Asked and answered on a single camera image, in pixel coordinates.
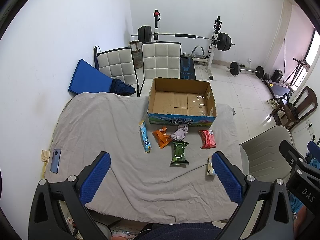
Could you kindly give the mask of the white quilted chair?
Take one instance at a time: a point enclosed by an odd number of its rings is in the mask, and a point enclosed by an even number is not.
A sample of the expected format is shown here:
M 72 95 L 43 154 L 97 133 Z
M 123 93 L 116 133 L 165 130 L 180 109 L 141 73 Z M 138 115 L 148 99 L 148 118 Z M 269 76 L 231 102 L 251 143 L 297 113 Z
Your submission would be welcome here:
M 139 84 L 130 47 L 97 53 L 95 68 L 112 79 L 131 85 L 136 90 L 133 96 L 138 96 Z
M 148 96 L 154 78 L 180 78 L 180 42 L 146 42 L 142 44 L 143 83 L 140 96 Z

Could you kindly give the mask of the dark wooden chair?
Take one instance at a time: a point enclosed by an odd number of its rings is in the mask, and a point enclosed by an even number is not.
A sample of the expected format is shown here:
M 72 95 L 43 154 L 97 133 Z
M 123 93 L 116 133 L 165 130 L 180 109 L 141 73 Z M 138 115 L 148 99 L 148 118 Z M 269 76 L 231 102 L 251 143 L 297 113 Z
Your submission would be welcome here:
M 318 107 L 317 95 L 305 86 L 294 102 L 284 94 L 277 101 L 276 108 L 270 113 L 277 125 L 285 126 L 289 131 L 312 114 Z

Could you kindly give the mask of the green wipes packet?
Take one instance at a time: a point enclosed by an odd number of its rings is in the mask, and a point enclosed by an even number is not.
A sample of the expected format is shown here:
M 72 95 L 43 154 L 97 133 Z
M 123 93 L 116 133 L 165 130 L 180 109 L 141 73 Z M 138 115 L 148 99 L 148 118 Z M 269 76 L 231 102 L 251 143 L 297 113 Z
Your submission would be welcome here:
M 185 141 L 172 141 L 173 144 L 173 155 L 170 166 L 180 166 L 180 165 L 188 165 L 189 162 L 185 157 L 185 148 L 189 145 L 188 142 Z

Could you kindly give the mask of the yellow tissue pack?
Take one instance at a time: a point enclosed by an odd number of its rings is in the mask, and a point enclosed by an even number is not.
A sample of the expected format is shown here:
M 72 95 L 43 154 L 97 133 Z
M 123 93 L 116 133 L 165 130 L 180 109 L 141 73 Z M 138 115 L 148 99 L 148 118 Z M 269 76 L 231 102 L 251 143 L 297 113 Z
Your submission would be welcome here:
M 208 157 L 208 161 L 207 161 L 207 175 L 208 176 L 215 176 L 216 172 L 213 168 L 213 164 L 212 164 L 212 155 Z

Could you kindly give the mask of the dark blue garment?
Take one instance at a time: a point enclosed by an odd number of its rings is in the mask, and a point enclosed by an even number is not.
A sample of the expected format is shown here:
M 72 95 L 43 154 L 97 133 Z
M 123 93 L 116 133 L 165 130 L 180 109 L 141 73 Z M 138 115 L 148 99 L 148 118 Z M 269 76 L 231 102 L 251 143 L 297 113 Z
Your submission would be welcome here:
M 114 93 L 121 96 L 132 96 L 136 93 L 136 90 L 131 85 L 127 85 L 120 79 L 113 79 L 110 86 L 110 93 Z

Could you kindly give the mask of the black treadmill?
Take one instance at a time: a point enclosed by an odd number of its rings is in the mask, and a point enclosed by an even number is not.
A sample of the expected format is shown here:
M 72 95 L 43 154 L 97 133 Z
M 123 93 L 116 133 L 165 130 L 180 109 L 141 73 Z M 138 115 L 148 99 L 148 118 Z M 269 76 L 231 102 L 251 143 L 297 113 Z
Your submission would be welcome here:
M 287 85 L 274 83 L 271 80 L 263 80 L 263 83 L 266 85 L 274 99 L 282 98 L 284 94 L 287 94 L 288 97 L 293 94 L 293 90 Z

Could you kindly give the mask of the orange snack packet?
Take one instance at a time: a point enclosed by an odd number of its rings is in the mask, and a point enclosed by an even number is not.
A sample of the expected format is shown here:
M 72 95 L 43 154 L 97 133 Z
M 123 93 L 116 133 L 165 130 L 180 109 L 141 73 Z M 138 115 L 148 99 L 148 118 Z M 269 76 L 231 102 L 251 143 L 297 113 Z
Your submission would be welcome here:
M 157 140 L 160 149 L 163 149 L 172 141 L 171 136 L 167 134 L 167 127 L 162 127 L 152 134 Z

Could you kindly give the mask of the pale purple cloth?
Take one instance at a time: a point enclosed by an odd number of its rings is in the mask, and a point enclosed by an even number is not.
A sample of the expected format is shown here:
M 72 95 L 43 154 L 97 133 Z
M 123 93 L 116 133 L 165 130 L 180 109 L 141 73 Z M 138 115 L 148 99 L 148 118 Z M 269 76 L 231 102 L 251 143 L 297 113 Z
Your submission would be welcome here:
M 178 129 L 174 133 L 171 133 L 170 138 L 175 141 L 183 141 L 188 134 L 188 129 L 189 127 L 187 124 L 180 124 Z

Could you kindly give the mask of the light blue tube packet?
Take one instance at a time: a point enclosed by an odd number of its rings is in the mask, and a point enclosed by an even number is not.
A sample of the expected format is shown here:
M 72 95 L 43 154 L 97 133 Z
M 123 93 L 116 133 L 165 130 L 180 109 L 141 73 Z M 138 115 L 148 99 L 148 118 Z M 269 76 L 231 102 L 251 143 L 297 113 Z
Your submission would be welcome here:
M 144 120 L 142 120 L 139 123 L 139 128 L 140 128 L 140 132 L 141 132 L 141 136 L 142 136 L 142 142 L 144 145 L 144 151 L 145 151 L 145 153 L 149 153 L 152 150 L 152 147 L 151 147 L 150 141 L 148 139 L 148 132 L 147 132 L 146 124 L 145 124 Z

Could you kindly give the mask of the small wooden stool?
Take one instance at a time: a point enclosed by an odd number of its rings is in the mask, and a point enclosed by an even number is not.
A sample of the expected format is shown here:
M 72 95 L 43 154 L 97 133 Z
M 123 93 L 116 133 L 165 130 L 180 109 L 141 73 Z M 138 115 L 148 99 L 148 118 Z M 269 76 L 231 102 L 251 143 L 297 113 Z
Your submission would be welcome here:
M 133 62 L 136 69 L 142 68 L 143 66 L 143 57 L 141 44 L 139 41 L 131 41 L 129 42 L 129 47 L 132 49 Z

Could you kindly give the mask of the black blue bench pad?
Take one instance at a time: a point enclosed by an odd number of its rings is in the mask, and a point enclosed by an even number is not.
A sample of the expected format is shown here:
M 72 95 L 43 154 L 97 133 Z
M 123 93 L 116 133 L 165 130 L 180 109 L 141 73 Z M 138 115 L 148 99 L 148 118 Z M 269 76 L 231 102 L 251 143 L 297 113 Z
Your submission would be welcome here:
M 194 61 L 189 57 L 181 57 L 180 78 L 196 80 Z

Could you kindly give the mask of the blue smartphone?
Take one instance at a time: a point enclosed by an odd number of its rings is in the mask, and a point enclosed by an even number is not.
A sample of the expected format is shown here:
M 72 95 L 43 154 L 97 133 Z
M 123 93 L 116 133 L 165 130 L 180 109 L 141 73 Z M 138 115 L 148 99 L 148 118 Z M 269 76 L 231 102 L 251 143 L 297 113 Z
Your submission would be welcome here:
M 60 156 L 61 156 L 61 150 L 60 149 L 54 149 L 53 156 L 52 156 L 52 163 L 50 166 L 50 171 L 53 173 L 58 173 L 59 170 L 59 163 L 60 163 Z

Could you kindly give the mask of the open cardboard box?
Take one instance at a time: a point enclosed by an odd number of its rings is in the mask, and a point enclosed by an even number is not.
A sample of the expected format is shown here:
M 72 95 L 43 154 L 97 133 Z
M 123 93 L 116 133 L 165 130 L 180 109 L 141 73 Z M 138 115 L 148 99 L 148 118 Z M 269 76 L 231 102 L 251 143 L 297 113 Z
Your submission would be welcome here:
M 216 116 L 216 103 L 209 82 L 163 77 L 153 79 L 149 93 L 149 123 L 210 127 Z

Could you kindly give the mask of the grey table cloth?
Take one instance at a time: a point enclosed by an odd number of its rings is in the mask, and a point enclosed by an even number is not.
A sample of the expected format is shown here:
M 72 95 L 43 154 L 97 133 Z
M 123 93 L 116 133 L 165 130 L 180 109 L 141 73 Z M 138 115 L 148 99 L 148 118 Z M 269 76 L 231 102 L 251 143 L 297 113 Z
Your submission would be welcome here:
M 146 121 L 148 98 L 111 93 L 82 93 L 67 103 L 53 133 L 60 149 L 57 173 L 49 182 L 77 175 L 96 156 L 108 152 L 111 167 L 87 207 L 98 213 L 152 223 L 203 223 L 228 219 L 236 208 L 219 179 L 208 176 L 208 158 L 198 129 L 185 138 L 187 166 L 171 166 L 172 146 L 159 148 L 148 125 L 151 151 L 143 147 L 139 123 Z

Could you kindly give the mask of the red snack packet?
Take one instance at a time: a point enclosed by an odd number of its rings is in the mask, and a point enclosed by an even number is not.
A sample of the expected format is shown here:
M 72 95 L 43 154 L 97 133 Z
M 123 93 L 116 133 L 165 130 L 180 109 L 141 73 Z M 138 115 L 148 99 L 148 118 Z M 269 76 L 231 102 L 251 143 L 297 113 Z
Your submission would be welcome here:
M 202 140 L 201 149 L 216 148 L 216 142 L 215 142 L 214 133 L 212 129 L 199 130 L 199 135 Z

